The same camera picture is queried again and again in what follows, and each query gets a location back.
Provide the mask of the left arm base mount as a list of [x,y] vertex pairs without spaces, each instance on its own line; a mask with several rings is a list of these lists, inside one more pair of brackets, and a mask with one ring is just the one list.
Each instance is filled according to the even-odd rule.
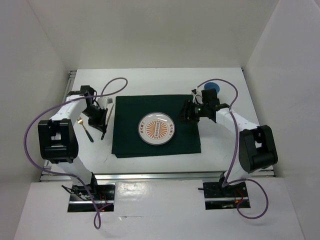
[[[61,187],[69,194],[67,211],[69,213],[95,212],[90,195],[83,186],[72,185]],[[97,184],[94,188],[88,186],[97,208],[101,212],[113,212],[115,207],[116,184]]]

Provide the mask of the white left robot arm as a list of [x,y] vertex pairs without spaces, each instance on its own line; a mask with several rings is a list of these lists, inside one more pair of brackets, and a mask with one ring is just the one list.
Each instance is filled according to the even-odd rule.
[[39,147],[41,157],[59,166],[71,175],[74,188],[88,200],[99,195],[95,175],[80,160],[79,144],[74,125],[81,114],[88,117],[88,125],[104,137],[108,109],[95,104],[96,90],[89,85],[82,85],[78,91],[70,91],[65,105],[49,120],[41,120],[38,125]]

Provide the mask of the gold fork dark handle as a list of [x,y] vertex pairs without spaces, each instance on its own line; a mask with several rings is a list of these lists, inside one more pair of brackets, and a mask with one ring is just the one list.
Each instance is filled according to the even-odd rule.
[[85,127],[84,121],[83,121],[83,119],[82,119],[80,116],[78,117],[77,122],[78,122],[78,124],[80,124],[80,125],[82,126],[82,128],[84,129],[84,131],[85,131],[88,139],[90,140],[90,142],[93,143],[93,142],[94,142],[94,139],[92,138],[91,134],[89,133],[89,131],[88,131],[87,128]]

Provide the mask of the white plate orange sunburst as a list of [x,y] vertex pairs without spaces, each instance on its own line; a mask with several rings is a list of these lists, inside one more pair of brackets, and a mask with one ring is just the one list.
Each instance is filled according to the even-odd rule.
[[173,138],[176,126],[169,115],[151,112],[141,118],[137,129],[142,141],[152,146],[161,146]]

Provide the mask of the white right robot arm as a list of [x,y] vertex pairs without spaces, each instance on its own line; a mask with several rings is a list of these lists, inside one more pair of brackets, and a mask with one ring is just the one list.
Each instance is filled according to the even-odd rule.
[[178,121],[197,124],[201,118],[208,118],[235,135],[229,169],[222,174],[218,184],[220,194],[230,196],[236,184],[278,162],[273,132],[268,125],[250,122],[232,110],[230,104],[220,103],[214,88],[202,91],[193,89],[191,94],[193,99],[184,102]]

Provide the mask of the dark green cloth placemat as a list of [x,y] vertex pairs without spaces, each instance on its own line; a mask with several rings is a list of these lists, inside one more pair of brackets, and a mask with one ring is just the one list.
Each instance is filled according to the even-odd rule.
[[111,153],[117,158],[198,154],[197,124],[178,121],[191,95],[136,95],[115,99]]

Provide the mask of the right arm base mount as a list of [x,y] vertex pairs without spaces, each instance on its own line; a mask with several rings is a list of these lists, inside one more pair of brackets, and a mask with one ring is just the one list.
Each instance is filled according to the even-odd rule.
[[244,182],[222,188],[219,182],[204,182],[198,188],[204,195],[206,210],[228,210],[251,207],[247,186]]

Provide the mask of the gold knife dark handle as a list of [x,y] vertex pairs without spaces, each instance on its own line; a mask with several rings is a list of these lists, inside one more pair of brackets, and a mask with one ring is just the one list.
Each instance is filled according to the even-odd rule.
[[106,132],[107,132],[107,127],[108,127],[108,124],[109,124],[109,121],[110,121],[110,118],[111,118],[111,115],[112,115],[114,106],[115,106],[115,105],[113,104],[113,105],[108,109],[108,112],[107,112],[107,115],[106,115],[105,126],[104,126],[104,129],[103,129],[101,138],[100,138],[101,140],[104,139],[105,134],[106,134]]

